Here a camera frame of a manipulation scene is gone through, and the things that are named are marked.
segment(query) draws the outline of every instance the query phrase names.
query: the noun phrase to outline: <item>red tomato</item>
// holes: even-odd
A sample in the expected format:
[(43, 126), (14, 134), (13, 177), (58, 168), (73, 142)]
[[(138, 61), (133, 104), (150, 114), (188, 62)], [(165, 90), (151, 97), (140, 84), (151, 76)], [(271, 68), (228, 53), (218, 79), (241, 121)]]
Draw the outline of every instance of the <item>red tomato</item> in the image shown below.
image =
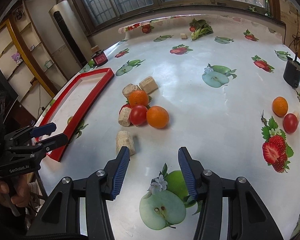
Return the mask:
[(141, 125), (147, 120), (148, 109), (143, 105), (136, 105), (131, 109), (130, 121), (133, 125)]
[(298, 119), (294, 114), (287, 114), (283, 119), (283, 128), (287, 133), (293, 133), (298, 127)]

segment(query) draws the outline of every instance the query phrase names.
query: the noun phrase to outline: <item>cork block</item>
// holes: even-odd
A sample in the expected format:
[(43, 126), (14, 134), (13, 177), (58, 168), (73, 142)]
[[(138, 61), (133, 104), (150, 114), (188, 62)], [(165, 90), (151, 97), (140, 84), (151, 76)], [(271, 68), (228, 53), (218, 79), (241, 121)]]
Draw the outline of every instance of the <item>cork block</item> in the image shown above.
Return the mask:
[(186, 39), (188, 39), (188, 36), (185, 33), (180, 33), (180, 38), (183, 40), (186, 40)]
[(134, 84), (129, 84), (129, 85), (126, 85), (124, 87), (124, 89), (122, 90), (122, 94), (127, 98), (129, 99), (129, 96), (130, 94), (135, 91), (135, 90), (141, 90), (140, 87), (138, 87), (137, 85), (134, 85)]
[(133, 137), (128, 131), (119, 131), (115, 138), (116, 153), (118, 154), (122, 146), (129, 148), (130, 156), (136, 153), (133, 143)]
[(130, 112), (131, 109), (128, 107), (124, 107), (122, 108), (120, 114), (119, 114), (119, 118), (118, 118), (118, 123), (124, 127), (128, 127), (130, 126), (131, 122), (130, 122)]
[(139, 83), (139, 87), (147, 94), (150, 94), (158, 88), (158, 85), (154, 81), (153, 77), (149, 76)]

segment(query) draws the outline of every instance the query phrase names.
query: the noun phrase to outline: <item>human hand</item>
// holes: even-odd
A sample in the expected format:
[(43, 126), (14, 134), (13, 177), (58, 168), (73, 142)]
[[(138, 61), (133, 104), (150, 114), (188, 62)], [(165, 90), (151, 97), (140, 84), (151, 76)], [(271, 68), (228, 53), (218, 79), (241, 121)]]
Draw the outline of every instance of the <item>human hand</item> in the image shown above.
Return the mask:
[[(11, 197), (12, 204), (17, 207), (26, 207), (30, 201), (30, 190), (27, 183), (27, 175), (23, 174), (19, 176), (18, 183), (15, 186), (17, 194)], [(0, 180), (0, 204), (5, 207), (9, 207), (8, 202), (4, 198), (3, 194), (9, 193), (9, 187), (7, 183)]]

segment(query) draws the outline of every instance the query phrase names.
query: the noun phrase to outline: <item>window frame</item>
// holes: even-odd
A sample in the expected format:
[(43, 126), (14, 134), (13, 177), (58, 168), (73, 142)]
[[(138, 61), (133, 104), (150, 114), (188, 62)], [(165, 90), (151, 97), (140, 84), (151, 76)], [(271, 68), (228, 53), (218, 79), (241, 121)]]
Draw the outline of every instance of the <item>window frame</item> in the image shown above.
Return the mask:
[(141, 7), (141, 8), (120, 14), (119, 9), (117, 8), (117, 5), (114, 2), (114, 0), (109, 0), (109, 1), (111, 3), (111, 6), (113, 7), (116, 17), (114, 17), (110, 20), (107, 20), (95, 27), (84, 0), (72, 0), (75, 8), (78, 11), (79, 17), (82, 20), (83, 25), (86, 28), (88, 35), (90, 35), (94, 32), (100, 31), (101, 29), (103, 29), (113, 23), (119, 22), (119, 21), (129, 18), (129, 17), (136, 16), (141, 13), (153, 11), (156, 9), (171, 8), (171, 7), (177, 7), (177, 6), (182, 6), (182, 5), (203, 5), (203, 6), (204, 5), (214, 5), (214, 6), (227, 6), (227, 7), (232, 7), (232, 8), (240, 8), (240, 9), (247, 9), (247, 8), (249, 8), (249, 6), (252, 6), (252, 7), (256, 7), (258, 13), (261, 13), (261, 14), (266, 13), (266, 6), (263, 8), (263, 7), (260, 7), (257, 5), (252, 5), (250, 3), (237, 1), (237, 0), (171, 0), (171, 1), (153, 0), (152, 5), (148, 5), (145, 7)]

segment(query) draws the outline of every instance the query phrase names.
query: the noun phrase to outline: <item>wire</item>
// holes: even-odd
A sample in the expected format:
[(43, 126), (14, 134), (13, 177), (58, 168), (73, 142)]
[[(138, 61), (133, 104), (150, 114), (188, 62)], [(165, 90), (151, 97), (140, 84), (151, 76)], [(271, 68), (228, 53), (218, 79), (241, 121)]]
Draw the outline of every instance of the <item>wire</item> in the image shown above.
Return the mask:
[(39, 119), (39, 112), (40, 112), (40, 109), (41, 109), (41, 91), (40, 91), (40, 87), (41, 87), (41, 85), (39, 84), (39, 109), (38, 109), (37, 120)]
[(298, 46), (299, 46), (299, 43), (300, 43), (300, 31), (299, 31), (299, 13), (298, 13), (298, 10), (297, 10), (297, 24), (298, 24), (298, 27), (297, 27), (297, 33), (294, 35), (292, 35), (293, 37), (293, 41), (290, 43), (289, 45), (289, 48), (290, 46), (292, 45), (293, 43), (293, 48), (295, 50), (295, 54), (296, 56), (298, 56)]

